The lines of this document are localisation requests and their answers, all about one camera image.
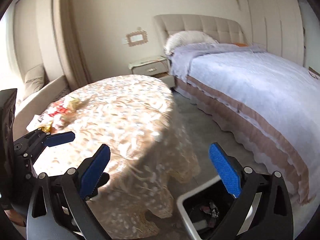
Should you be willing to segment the crumpled cream paper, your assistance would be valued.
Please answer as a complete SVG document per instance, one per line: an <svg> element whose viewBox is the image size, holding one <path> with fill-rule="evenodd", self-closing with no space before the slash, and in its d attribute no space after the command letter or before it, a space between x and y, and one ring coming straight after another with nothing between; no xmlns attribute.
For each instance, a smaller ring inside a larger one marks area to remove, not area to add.
<svg viewBox="0 0 320 240"><path fill-rule="evenodd" d="M74 98L72 96L67 96L64 98L63 107L68 111L76 111L84 104L84 101L79 98Z"/></svg>

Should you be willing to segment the beige bedside table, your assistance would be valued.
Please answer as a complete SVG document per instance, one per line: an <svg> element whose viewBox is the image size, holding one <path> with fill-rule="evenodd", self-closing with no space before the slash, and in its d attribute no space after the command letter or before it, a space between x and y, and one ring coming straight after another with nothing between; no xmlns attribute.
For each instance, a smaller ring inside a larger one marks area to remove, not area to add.
<svg viewBox="0 0 320 240"><path fill-rule="evenodd" d="M160 79L169 88L174 88L175 78L170 75L170 62L166 57L153 56L131 62L129 70L135 75L146 75Z"/></svg>

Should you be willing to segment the white fluffy pillow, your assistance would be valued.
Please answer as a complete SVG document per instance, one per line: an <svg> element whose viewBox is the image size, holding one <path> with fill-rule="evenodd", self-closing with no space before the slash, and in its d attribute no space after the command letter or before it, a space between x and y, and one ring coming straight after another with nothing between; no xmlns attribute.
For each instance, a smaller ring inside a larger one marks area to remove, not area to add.
<svg viewBox="0 0 320 240"><path fill-rule="evenodd" d="M177 47L195 43L218 44L219 42L201 31L179 31L178 33L170 35L167 39L164 46L165 55L171 55Z"/></svg>

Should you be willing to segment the beige drape curtain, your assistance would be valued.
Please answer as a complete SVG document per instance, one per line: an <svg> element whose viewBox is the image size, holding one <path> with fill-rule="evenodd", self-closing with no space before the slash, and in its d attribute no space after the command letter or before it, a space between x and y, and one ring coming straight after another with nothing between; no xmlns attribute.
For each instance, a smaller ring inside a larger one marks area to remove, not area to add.
<svg viewBox="0 0 320 240"><path fill-rule="evenodd" d="M52 1L53 28L57 54L71 90L91 83L92 79L82 52L72 0Z"/></svg>

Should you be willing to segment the beige window seat cushion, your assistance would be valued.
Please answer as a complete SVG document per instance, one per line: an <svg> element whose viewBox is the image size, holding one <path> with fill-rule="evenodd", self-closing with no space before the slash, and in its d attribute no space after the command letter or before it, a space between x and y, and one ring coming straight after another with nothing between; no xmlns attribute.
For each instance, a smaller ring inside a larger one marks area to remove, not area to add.
<svg viewBox="0 0 320 240"><path fill-rule="evenodd" d="M42 114L52 102L59 100L70 91L66 77L61 76L26 98L16 109L13 139L17 140L27 134L27 126L34 115Z"/></svg>

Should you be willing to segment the white trash bin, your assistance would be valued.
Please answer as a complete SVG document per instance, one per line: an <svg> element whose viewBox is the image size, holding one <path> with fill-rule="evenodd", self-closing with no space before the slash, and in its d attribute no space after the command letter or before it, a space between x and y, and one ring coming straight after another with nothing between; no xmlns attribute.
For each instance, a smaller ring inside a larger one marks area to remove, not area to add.
<svg viewBox="0 0 320 240"><path fill-rule="evenodd" d="M177 208L190 239L210 239L235 198L215 176L177 199Z"/></svg>

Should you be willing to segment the beige throw pillow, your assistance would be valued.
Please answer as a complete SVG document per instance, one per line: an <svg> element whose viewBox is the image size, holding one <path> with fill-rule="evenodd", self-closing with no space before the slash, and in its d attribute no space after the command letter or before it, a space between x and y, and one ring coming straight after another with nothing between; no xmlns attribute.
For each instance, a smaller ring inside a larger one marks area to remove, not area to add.
<svg viewBox="0 0 320 240"><path fill-rule="evenodd" d="M31 94L38 92L44 86L44 82L45 71L43 64L30 69L25 75L23 99L25 100Z"/></svg>

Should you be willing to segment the beige wardrobe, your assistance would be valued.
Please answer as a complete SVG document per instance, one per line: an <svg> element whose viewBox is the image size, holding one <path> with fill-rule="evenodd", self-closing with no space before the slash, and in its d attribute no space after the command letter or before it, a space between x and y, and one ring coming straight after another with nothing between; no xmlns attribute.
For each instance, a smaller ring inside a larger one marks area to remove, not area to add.
<svg viewBox="0 0 320 240"><path fill-rule="evenodd" d="M298 0L248 0L248 7L252 42L302 66L304 34Z"/></svg>

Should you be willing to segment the yellow snack wrapper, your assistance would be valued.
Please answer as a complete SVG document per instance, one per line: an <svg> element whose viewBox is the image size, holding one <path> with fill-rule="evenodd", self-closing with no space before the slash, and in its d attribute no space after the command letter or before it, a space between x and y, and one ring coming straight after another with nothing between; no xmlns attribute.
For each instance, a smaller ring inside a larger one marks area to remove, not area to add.
<svg viewBox="0 0 320 240"><path fill-rule="evenodd" d="M52 133L53 131L53 122L49 121L47 123L41 124L39 127L44 133Z"/></svg>

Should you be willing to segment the beige tufted headboard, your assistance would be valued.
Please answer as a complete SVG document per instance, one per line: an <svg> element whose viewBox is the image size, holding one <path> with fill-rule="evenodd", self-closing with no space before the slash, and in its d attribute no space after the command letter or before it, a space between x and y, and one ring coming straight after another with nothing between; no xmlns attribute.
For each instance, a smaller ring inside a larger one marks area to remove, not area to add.
<svg viewBox="0 0 320 240"><path fill-rule="evenodd" d="M154 16L153 22L161 46L165 46L167 39L180 31L201 31L220 43L249 44L241 25L226 18L192 14L164 14Z"/></svg>

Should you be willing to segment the gold embroidered tablecloth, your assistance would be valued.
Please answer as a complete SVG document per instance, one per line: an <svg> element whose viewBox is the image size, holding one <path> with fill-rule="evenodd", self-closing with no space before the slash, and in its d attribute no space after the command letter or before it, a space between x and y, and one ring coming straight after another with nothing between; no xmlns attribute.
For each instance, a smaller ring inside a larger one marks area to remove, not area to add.
<svg viewBox="0 0 320 240"><path fill-rule="evenodd" d="M196 154L176 108L170 88L145 75L103 79L79 88L42 114L73 99L83 105L67 125L53 124L57 133L72 131L73 142L49 147L35 162L36 173L63 174L78 167L106 144L111 159L105 168L108 183L87 204L114 239L139 239L158 234L146 212L158 218L172 216L174 199L168 181L189 182L199 174Z"/></svg>

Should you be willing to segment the red orange snack packet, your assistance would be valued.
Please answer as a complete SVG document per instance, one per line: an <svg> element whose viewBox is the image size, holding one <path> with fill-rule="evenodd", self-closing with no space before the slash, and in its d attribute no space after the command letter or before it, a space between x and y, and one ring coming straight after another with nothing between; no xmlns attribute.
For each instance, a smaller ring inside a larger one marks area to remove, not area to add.
<svg viewBox="0 0 320 240"><path fill-rule="evenodd" d="M48 115L50 117L54 117L58 114L66 114L67 111L68 109L63 105L54 105L53 107L50 107L50 109L48 109Z"/></svg>

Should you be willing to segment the framed wall switch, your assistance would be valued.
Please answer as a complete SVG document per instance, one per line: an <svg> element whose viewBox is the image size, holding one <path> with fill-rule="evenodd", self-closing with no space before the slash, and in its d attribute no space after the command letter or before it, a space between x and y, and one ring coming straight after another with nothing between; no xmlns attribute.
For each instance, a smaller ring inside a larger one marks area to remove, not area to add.
<svg viewBox="0 0 320 240"><path fill-rule="evenodd" d="M129 47L140 46L148 42L148 34L144 30L135 31L126 34L126 40Z"/></svg>

